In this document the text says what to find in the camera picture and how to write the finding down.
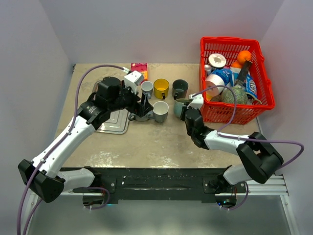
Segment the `teal round mug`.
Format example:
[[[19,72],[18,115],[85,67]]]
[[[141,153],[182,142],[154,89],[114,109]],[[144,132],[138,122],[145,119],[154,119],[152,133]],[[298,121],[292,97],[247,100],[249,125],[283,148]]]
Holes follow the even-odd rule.
[[[184,99],[184,98],[176,99],[176,101],[174,103],[174,114],[176,117],[180,118],[181,113],[182,113],[182,108],[186,102],[189,103],[190,100]]]

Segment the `blue-grey square mug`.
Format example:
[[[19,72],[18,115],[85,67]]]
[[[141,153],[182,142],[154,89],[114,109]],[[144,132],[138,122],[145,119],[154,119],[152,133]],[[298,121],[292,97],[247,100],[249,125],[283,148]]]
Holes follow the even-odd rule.
[[[164,101],[158,101],[153,105],[153,118],[158,123],[164,123],[168,117],[169,105]]]

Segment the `grey round mug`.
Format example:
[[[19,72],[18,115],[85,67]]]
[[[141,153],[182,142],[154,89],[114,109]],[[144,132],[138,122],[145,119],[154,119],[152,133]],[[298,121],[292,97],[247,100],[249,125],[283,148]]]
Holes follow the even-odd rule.
[[[138,115],[133,114],[133,113],[129,114],[129,116],[128,116],[129,121],[135,121],[136,120],[139,122],[144,122],[144,121],[147,121],[147,120],[152,119],[152,118],[153,118],[153,111],[148,112],[147,114],[145,114],[142,117],[139,117]]]

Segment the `small light grey mug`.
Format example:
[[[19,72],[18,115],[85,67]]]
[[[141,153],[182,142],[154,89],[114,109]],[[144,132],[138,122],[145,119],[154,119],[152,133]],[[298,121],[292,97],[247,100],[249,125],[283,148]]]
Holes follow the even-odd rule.
[[[149,99],[152,97],[154,85],[150,81],[144,81],[141,83],[141,91],[143,94],[146,94]]]

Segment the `yellow mug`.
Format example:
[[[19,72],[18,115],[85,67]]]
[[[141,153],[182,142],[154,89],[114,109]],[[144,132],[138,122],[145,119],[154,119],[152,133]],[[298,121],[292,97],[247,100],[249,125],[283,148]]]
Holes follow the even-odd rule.
[[[154,82],[154,95],[158,99],[164,100],[168,96],[169,82],[166,79],[157,79]]]

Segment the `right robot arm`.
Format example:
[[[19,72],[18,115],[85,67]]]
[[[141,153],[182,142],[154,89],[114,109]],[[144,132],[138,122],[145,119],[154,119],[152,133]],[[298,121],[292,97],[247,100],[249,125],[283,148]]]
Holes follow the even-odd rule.
[[[278,151],[259,132],[250,136],[219,133],[204,124],[200,110],[195,108],[184,107],[180,120],[185,122],[187,134],[197,147],[224,151],[239,156],[242,162],[227,167],[208,182],[215,192],[230,192],[237,183],[250,180],[264,184],[284,163]]]

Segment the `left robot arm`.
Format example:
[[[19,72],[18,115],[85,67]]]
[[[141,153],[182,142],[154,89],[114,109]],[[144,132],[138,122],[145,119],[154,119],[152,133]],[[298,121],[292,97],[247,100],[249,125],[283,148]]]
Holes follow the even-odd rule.
[[[91,167],[75,171],[61,171],[61,168],[76,148],[110,119],[112,112],[126,109],[131,114],[143,117],[153,110],[147,95],[138,96],[137,87],[142,81],[140,75],[130,73],[122,81],[105,77],[99,82],[97,91],[80,105],[67,129],[33,160],[19,163],[23,182],[46,203],[70,189],[98,191],[101,188],[101,175]]]

